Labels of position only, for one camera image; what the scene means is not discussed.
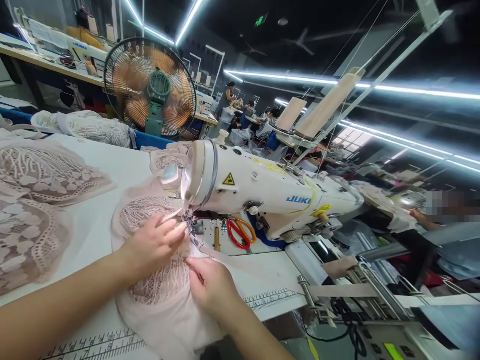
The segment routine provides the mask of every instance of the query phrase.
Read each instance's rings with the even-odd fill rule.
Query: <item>warning label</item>
[[[232,173],[228,174],[225,181],[223,182],[223,185],[235,186],[235,180],[234,180],[234,177],[232,176]]]

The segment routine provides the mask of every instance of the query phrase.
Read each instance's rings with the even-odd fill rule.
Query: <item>measuring tape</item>
[[[302,297],[294,291],[282,288],[243,298],[253,311],[273,307],[293,297]],[[121,328],[97,336],[86,337],[56,346],[40,360],[107,360],[123,358],[146,359],[147,344],[133,330]]]
[[[125,328],[56,346],[40,360],[107,360],[146,346],[136,333]]]

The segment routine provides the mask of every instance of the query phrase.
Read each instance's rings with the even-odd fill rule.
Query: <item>window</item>
[[[372,136],[363,131],[346,128],[339,133],[335,139],[333,139],[333,143],[344,146],[345,150],[348,152],[344,158],[348,159],[352,157],[354,152],[368,143],[371,138]]]

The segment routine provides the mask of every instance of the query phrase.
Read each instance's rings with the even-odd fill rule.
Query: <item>scissors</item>
[[[254,229],[248,222],[243,221],[242,219],[236,216],[232,216],[226,220],[226,223],[228,226],[228,236],[230,236],[230,239],[239,248],[244,250],[250,249],[250,244],[254,244],[257,241],[257,235],[255,234]],[[242,226],[242,224],[244,224],[247,227],[247,229],[250,231],[250,235],[251,235],[250,237],[247,236],[247,233],[245,232],[245,229]],[[241,238],[243,239],[243,243],[240,243],[237,241],[237,239],[235,238],[232,232],[232,228],[235,230],[235,232],[238,235],[241,236]]]

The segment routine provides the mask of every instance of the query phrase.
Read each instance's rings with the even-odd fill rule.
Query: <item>hand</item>
[[[161,224],[164,216],[163,213],[153,215],[114,253],[128,271],[127,281],[130,285],[166,265],[185,238],[187,223],[177,224],[177,220],[170,219]]]
[[[193,298],[220,324],[246,307],[225,265],[210,258],[197,257],[188,257],[186,263],[190,267]]]

